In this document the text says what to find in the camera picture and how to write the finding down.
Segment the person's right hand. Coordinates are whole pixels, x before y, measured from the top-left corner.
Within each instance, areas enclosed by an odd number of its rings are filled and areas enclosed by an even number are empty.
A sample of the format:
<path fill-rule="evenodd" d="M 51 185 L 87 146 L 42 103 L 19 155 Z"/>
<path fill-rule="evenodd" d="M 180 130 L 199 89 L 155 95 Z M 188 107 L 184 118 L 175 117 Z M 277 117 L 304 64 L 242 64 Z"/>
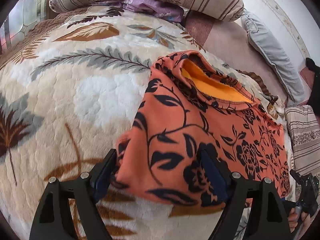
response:
<path fill-rule="evenodd" d="M 299 236 L 302 237 L 304 233 L 308 230 L 311 224 L 311 217 L 309 214 L 302 212 L 300 214 L 300 218 L 302 219 L 303 224 L 302 224 L 302 229 L 300 231 Z M 295 212 L 295 208 L 292 208 L 290 210 L 288 221 L 289 221 L 290 231 L 293 232 L 298 225 L 298 214 Z"/>

